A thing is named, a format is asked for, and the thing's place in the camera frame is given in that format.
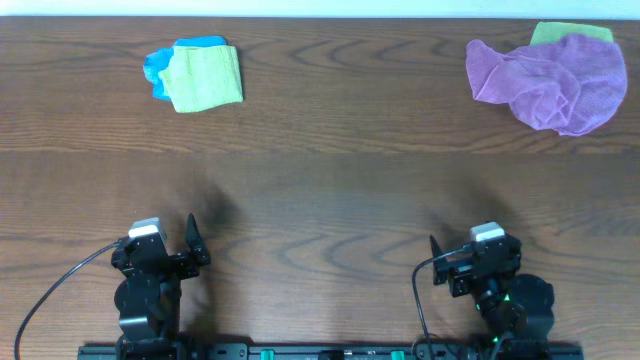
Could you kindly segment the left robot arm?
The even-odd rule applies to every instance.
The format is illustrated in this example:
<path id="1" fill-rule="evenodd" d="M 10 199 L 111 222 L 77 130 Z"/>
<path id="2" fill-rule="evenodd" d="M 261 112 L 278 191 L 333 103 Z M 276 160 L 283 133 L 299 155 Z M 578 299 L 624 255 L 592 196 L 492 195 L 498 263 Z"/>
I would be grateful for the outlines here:
<path id="1" fill-rule="evenodd" d="M 187 249 L 170 255 L 157 217 L 135 222 L 119 240 L 111 265 L 124 280 L 114 303 L 123 332 L 118 359 L 188 359 L 198 355 L 192 340 L 179 335 L 181 282 L 200 275 L 211 255 L 190 214 L 185 227 Z"/>

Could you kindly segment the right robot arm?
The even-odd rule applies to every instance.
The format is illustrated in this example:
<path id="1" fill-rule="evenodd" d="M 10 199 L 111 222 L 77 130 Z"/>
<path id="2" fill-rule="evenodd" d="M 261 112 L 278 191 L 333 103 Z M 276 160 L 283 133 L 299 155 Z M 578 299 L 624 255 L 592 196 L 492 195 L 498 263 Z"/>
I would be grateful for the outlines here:
<path id="1" fill-rule="evenodd" d="M 547 336 L 554 324 L 553 286 L 521 274 L 521 242 L 509 235 L 471 241 L 449 261 L 437 240 L 429 238 L 433 283 L 446 283 L 452 297 L 470 295 L 493 339 L 477 347 L 485 359 L 549 359 Z"/>

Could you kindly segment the pink purple microfiber cloth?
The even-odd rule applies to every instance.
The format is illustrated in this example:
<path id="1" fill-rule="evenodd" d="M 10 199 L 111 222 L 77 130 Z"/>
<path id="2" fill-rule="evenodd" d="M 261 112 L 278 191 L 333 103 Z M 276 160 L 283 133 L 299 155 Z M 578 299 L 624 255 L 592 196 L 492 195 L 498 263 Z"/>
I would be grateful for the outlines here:
<path id="1" fill-rule="evenodd" d="M 476 101 L 510 103 L 529 88 L 528 74 L 519 59 L 498 53 L 481 40 L 467 44 L 465 65 Z"/>

